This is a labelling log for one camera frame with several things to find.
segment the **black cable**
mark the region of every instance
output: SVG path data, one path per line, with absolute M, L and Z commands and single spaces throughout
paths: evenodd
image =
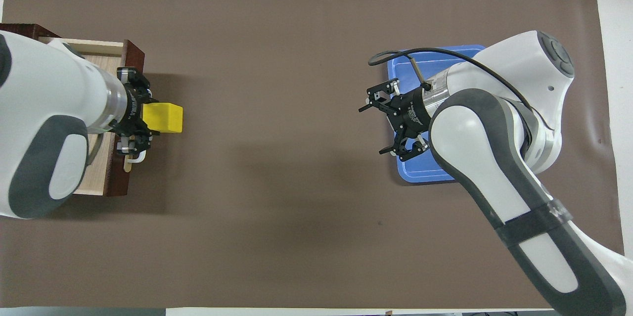
M 374 55 L 373 57 L 371 57 L 369 61 L 367 62 L 367 64 L 369 64 L 369 66 L 375 66 L 378 64 L 386 63 L 389 60 L 393 60 L 393 59 L 396 59 L 396 57 L 401 57 L 401 56 L 406 56 L 410 59 L 411 56 L 409 56 L 409 54 L 413 54 L 415 52 L 438 52 L 440 54 L 451 55 L 454 57 L 459 57 L 459 59 L 462 59 L 464 61 L 468 61 L 468 63 L 471 63 L 477 66 L 481 70 L 484 70 L 485 72 L 489 73 L 492 77 L 497 79 L 497 81 L 502 83 L 506 88 L 508 88 L 508 90 L 512 91 L 512 93 L 521 101 L 522 104 L 524 104 L 524 106 L 527 109 L 532 111 L 532 106 L 527 102 L 527 99 L 525 99 L 525 97 L 521 95 L 521 93 L 511 83 L 509 83 L 506 79 L 501 77 L 501 75 L 497 74 L 496 72 L 491 70 L 491 68 L 488 68 L 486 65 L 480 63 L 479 61 L 473 59 L 472 57 L 466 56 L 456 51 L 447 50 L 443 48 L 412 48 L 412 49 L 403 50 L 403 51 L 387 50 L 384 52 L 380 52 Z M 391 54 L 391 55 L 378 60 L 379 57 L 382 57 L 387 54 Z

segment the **black strap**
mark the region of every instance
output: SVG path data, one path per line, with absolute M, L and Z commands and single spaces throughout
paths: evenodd
M 571 219 L 572 214 L 555 199 L 507 221 L 495 231 L 505 246 L 511 247 L 557 228 Z

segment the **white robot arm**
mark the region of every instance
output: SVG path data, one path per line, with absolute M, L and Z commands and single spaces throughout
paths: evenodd
M 455 64 L 402 95 L 397 79 L 368 89 L 361 110 L 379 108 L 396 131 L 394 145 L 381 152 L 404 161 L 430 148 L 564 316 L 633 316 L 633 262 L 587 237 L 535 176 L 560 152 L 561 109 L 574 77 L 567 51 L 555 38 L 532 31 L 473 59 L 479 68 Z M 380 91 L 396 95 L 388 100 Z M 428 144 L 419 136 L 424 131 Z M 411 151 L 404 149 L 406 137 L 418 139 Z
M 149 82 L 134 68 L 118 76 L 59 39 L 0 31 L 0 215 L 30 219 L 61 205 L 82 180 L 87 134 L 117 133 L 124 154 L 149 148 Z

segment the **yellow block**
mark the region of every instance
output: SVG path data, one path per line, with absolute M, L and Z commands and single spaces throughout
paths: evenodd
M 182 133 L 182 107 L 169 102 L 143 104 L 143 122 L 161 133 Z

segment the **blue plastic bin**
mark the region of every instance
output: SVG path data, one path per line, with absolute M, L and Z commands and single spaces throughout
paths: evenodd
M 484 49 L 481 45 L 460 45 L 443 48 L 454 50 L 470 57 L 473 57 Z M 436 52 L 419 52 L 411 54 L 411 56 L 413 56 L 416 63 L 418 63 L 418 67 L 425 79 L 430 78 L 453 64 L 463 61 L 462 59 Z M 387 63 L 387 73 L 390 80 L 395 77 L 400 79 L 400 92 L 402 93 L 409 92 L 420 86 L 420 81 L 415 75 L 413 66 L 405 56 L 390 60 Z M 429 132 L 425 132 L 422 136 L 428 140 Z M 409 139 L 407 141 L 407 149 L 411 149 L 412 144 L 413 139 Z M 448 173 L 437 165 L 430 150 L 404 163 L 396 158 L 396 164 L 398 165 L 400 176 L 408 182 L 437 183 L 442 181 L 454 181 L 452 176 L 448 175 Z

